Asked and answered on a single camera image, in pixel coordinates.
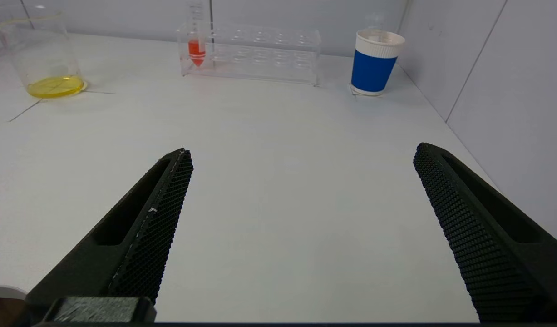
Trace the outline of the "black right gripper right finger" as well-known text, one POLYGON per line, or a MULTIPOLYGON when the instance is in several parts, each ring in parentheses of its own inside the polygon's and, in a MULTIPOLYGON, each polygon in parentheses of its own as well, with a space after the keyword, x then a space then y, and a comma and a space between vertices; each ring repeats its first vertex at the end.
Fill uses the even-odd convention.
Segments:
POLYGON ((447 150, 414 168, 481 323, 557 323, 557 240, 447 150))

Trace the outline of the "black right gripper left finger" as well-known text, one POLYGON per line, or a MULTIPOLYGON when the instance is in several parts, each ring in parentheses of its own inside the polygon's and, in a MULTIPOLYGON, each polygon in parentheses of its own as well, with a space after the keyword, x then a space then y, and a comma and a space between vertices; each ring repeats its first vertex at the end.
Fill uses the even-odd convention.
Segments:
POLYGON ((187 149, 160 158, 27 294, 31 322, 68 296, 155 303, 192 172, 187 149))

